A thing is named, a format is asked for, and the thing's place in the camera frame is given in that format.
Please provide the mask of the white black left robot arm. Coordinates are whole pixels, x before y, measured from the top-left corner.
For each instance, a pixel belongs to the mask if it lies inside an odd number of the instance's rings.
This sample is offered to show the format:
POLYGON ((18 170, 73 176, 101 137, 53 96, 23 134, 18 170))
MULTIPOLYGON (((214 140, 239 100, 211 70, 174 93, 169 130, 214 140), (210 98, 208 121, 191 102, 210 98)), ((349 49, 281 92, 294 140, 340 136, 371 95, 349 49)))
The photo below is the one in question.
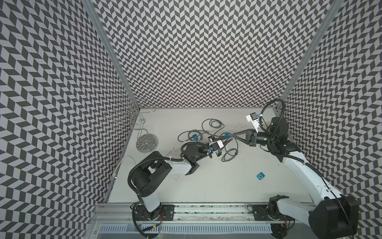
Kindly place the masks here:
POLYGON ((221 154, 224 148, 222 140, 208 143, 190 141, 180 147, 180 157, 163 156, 160 152, 150 153, 137 163, 129 172, 127 183, 138 198, 138 205, 143 206, 149 214, 159 213, 161 202, 155 191, 168 175, 191 175, 198 168, 198 161, 221 154))

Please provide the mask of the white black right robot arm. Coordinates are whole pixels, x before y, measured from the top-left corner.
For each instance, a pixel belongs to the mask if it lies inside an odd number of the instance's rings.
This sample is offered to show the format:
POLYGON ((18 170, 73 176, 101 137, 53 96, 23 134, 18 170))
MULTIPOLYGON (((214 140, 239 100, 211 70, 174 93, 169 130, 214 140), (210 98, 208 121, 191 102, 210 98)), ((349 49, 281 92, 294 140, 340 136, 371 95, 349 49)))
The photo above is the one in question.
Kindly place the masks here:
POLYGON ((332 186, 306 159, 299 147, 289 140, 289 125, 284 118, 285 101, 274 99, 265 106, 276 102, 281 105, 278 117, 263 126, 263 112, 249 114, 246 119, 253 128, 234 133, 233 137, 248 146, 266 146, 267 151, 302 183, 312 204, 277 195, 269 199, 268 217, 274 221, 293 218, 309 226, 319 239, 353 238, 358 229, 359 202, 332 186))

